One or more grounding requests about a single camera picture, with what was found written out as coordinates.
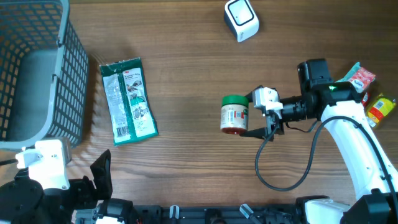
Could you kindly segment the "red slim stick packet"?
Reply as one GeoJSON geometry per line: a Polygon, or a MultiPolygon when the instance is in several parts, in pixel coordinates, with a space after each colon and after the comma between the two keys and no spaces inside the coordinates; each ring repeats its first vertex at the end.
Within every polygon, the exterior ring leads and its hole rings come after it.
{"type": "Polygon", "coordinates": [[[369,104],[369,101],[370,101],[370,94],[369,94],[369,92],[366,92],[366,93],[364,94],[362,100],[361,100],[361,104],[362,104],[364,107],[367,107],[367,105],[369,104]]]}

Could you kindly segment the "dark green box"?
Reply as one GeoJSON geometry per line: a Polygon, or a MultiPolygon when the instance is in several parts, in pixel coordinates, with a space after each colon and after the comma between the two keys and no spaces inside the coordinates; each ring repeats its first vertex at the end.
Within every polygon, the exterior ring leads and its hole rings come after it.
{"type": "Polygon", "coordinates": [[[99,66],[114,144],[142,141],[159,134],[150,109],[141,59],[99,66]]]}

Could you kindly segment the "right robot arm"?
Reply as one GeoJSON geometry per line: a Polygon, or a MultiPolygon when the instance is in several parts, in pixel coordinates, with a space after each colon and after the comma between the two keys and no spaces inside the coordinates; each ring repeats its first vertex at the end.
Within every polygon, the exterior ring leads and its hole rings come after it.
{"type": "Polygon", "coordinates": [[[321,122],[313,137],[307,167],[298,187],[307,177],[317,139],[326,129],[335,141],[351,176],[356,194],[352,205],[324,196],[299,198],[295,219],[301,223],[397,223],[397,170],[391,164],[368,124],[361,96],[350,82],[334,82],[325,59],[298,64],[299,96],[281,99],[274,88],[258,86],[245,97],[266,117],[264,129],[247,131],[245,137],[270,141],[292,121],[321,122]]]}

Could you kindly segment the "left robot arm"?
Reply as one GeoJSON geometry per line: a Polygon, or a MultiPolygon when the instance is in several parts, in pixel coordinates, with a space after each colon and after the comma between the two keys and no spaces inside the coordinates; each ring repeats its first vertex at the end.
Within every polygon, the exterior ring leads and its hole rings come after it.
{"type": "Polygon", "coordinates": [[[44,189],[20,171],[13,181],[1,186],[1,223],[71,223],[75,210],[91,210],[102,201],[90,218],[98,223],[139,223],[128,200],[112,198],[111,153],[104,151],[90,165],[94,180],[87,176],[70,180],[69,189],[44,189]]]}

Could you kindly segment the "green lid spice jar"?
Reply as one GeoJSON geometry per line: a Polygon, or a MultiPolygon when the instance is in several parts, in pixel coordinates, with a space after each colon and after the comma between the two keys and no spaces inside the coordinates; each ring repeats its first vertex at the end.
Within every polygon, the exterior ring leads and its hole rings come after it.
{"type": "Polygon", "coordinates": [[[226,134],[242,135],[248,130],[248,99],[227,95],[222,99],[220,129],[226,134]]]}

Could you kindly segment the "yellow liquid bottle grey cap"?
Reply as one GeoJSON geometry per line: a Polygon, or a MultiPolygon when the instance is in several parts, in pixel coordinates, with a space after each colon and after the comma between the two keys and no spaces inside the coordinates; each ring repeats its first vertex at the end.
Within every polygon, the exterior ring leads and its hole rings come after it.
{"type": "Polygon", "coordinates": [[[394,111],[397,100],[389,95],[380,93],[373,99],[365,110],[365,115],[369,126],[377,129],[388,115],[394,111]]]}

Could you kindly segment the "red juice carton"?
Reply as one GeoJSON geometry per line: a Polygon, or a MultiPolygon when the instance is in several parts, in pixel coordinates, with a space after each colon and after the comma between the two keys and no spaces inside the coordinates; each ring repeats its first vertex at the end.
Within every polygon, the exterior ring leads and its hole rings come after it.
{"type": "Polygon", "coordinates": [[[375,74],[367,71],[363,67],[354,68],[348,81],[354,86],[358,93],[362,93],[375,80],[375,74]]]}

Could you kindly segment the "green white snack pack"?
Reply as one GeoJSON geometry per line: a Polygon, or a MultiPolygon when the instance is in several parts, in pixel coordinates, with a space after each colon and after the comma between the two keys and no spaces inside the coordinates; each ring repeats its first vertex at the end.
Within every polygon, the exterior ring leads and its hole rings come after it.
{"type": "Polygon", "coordinates": [[[347,72],[347,74],[346,74],[343,78],[337,80],[336,83],[339,83],[339,82],[352,82],[351,79],[354,77],[354,75],[356,74],[356,72],[357,72],[360,68],[361,68],[360,63],[359,63],[359,62],[356,62],[356,63],[352,66],[352,68],[347,72]]]}

